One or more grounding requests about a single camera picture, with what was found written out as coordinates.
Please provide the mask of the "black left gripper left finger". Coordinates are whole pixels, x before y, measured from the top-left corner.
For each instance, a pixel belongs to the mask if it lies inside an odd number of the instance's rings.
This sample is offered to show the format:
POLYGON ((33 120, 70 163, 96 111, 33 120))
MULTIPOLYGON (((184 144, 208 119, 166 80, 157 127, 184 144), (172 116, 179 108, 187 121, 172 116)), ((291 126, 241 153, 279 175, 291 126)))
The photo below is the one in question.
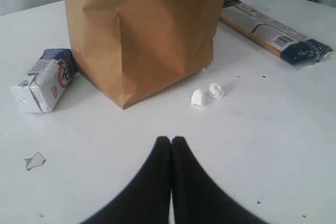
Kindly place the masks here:
POLYGON ((171 183, 171 143, 160 136, 128 185, 83 223, 169 223, 171 183))

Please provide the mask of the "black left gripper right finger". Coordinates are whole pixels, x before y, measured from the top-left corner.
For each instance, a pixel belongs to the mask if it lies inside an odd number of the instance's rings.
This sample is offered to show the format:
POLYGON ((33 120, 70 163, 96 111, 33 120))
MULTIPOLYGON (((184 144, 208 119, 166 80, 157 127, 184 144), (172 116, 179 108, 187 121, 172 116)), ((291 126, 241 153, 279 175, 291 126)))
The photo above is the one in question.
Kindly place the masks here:
POLYGON ((265 223, 208 176, 184 137, 172 139, 171 154, 175 223, 265 223))

